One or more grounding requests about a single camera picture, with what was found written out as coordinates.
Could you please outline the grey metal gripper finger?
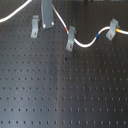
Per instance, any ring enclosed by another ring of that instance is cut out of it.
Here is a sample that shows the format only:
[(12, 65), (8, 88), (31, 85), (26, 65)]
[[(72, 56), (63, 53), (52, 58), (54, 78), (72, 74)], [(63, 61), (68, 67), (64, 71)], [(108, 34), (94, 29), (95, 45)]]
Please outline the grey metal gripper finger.
[(52, 0), (41, 0), (42, 26), (49, 29), (54, 26)]

